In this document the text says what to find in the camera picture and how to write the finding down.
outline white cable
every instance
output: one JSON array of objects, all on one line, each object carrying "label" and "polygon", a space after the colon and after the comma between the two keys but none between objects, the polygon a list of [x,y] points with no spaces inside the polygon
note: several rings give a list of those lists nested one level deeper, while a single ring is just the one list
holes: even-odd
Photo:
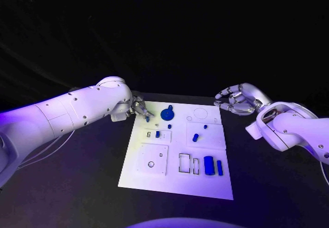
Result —
[{"label": "white cable", "polygon": [[22,164],[25,164],[28,161],[31,161],[32,159],[35,159],[48,149],[49,149],[49,147],[55,144],[55,142],[59,140],[62,138],[62,136],[59,136],[56,139],[55,139],[55,141],[51,143],[51,145],[36,154],[36,155],[33,155],[28,160],[25,160],[23,162],[22,162]]},{"label": "white cable", "polygon": [[64,144],[65,144],[67,141],[69,140],[71,136],[74,135],[74,132],[75,132],[75,131],[72,131],[72,133],[71,133],[69,137],[67,138],[65,142],[62,143],[62,145],[56,148],[56,150],[55,150],[51,154],[48,154],[43,158],[38,159],[38,160],[33,161],[32,163],[29,163],[29,164],[20,166],[18,169],[20,169],[20,168],[23,168],[23,167],[32,165],[33,163],[36,163],[36,162],[39,162],[41,160],[43,160],[45,158],[48,158],[48,157],[61,149],[61,147],[64,146]]},{"label": "white cable", "polygon": [[326,173],[325,173],[325,170],[323,170],[322,162],[321,162],[321,170],[322,170],[322,174],[323,174],[325,180],[326,180],[328,185],[329,185],[329,181],[328,181]]}]

